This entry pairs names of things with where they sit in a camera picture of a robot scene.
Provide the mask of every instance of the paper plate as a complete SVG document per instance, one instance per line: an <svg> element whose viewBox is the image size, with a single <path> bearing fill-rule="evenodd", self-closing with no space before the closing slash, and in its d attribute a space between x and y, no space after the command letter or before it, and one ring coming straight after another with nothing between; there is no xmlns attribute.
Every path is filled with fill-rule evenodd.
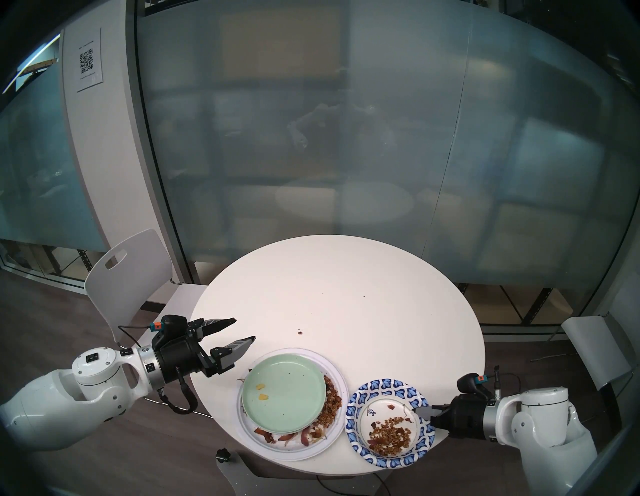
<svg viewBox="0 0 640 496"><path fill-rule="evenodd" d="M236 431L242 444L269 460L305 460L307 458L315 456L320 452L323 452L325 449L329 448L329 446L331 446L331 444L334 443L334 441L338 439L338 437L341 436L342 432L344 431L344 414L347 408L347 400L349 399L349 389L347 388L347 383L340 371L329 360L327 360L322 355L318 355L315 351L310 351L308 349L302 348L278 349L258 358L258 360L248 366L246 373L244 374L242 379L246 379L247 375L249 374L248 369L253 370L253 368L263 360L266 360L272 356L282 355L284 353L299 355L307 358L308 360L311 360L317 365L323 375L326 375L331 379L331 381L333 382L333 386L338 392L338 395L340 395L340 398L342 398L342 406L340 407L340 410L338 410L338 412L335 414L335 420L333 424L326 430L324 438L321 438L316 443L309 443L309 446L304 446L302 444L299 433L289 441L276 441L276 444L269 444L265 441L263 436L254 432L258 425L256 425L256 423L254 423L243 410L243 383L242 381L238 380L236 400L236 414L238 418L238 424L236 427Z"/></svg>
<svg viewBox="0 0 640 496"><path fill-rule="evenodd" d="M429 420L413 413L418 406L428 406L424 396L415 388L396 379L375 379L360 386L347 404L345 431L353 450L372 465L401 468L415 463L427 454L435 439L435 428ZM409 448L393 456L375 454L369 448L369 435L378 422L392 417L405 420L399 428L409 429Z"/></svg>

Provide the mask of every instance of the light green plate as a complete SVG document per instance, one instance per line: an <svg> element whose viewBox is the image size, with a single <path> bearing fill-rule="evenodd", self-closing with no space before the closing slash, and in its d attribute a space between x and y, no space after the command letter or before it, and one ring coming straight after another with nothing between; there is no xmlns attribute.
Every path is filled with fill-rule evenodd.
<svg viewBox="0 0 640 496"><path fill-rule="evenodd" d="M263 389L256 386L264 384ZM269 399L259 399L265 394ZM326 399L324 376L302 356L271 356L244 380L242 403L249 418L272 434L298 432L313 422Z"/></svg>

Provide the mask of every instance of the qr code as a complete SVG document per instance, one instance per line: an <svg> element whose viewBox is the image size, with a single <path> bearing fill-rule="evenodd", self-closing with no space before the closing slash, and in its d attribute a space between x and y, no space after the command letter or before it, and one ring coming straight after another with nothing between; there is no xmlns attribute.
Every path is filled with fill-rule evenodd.
<svg viewBox="0 0 640 496"><path fill-rule="evenodd" d="M80 54L80 74L91 69L93 69L93 49L89 48Z"/></svg>

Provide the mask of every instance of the black knob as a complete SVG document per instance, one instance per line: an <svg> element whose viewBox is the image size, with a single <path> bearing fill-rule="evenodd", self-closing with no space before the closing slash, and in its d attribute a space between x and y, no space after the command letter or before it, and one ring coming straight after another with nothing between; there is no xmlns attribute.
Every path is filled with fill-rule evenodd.
<svg viewBox="0 0 640 496"><path fill-rule="evenodd" d="M216 453L216 460L218 460L220 463L229 461L231 460L231 453L227 451L227 448L219 449Z"/></svg>

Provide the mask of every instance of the frosted glass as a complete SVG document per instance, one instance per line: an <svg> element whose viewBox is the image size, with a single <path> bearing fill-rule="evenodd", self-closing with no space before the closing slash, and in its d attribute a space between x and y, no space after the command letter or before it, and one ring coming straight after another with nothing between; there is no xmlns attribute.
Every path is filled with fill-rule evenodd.
<svg viewBox="0 0 640 496"><path fill-rule="evenodd" d="M200 0L139 19L187 258L349 234L451 280L592 291L640 188L640 112L594 63L460 1Z"/></svg>
<svg viewBox="0 0 640 496"><path fill-rule="evenodd" d="M594 290L640 188L628 131L640 111L626 92L542 31L474 8L424 260L460 282Z"/></svg>
<svg viewBox="0 0 640 496"><path fill-rule="evenodd" d="M224 264L307 234L420 256L469 4L273 5L200 0L139 20L150 133L187 257Z"/></svg>
<svg viewBox="0 0 640 496"><path fill-rule="evenodd" d="M67 140L60 64L0 114L0 238L105 252Z"/></svg>

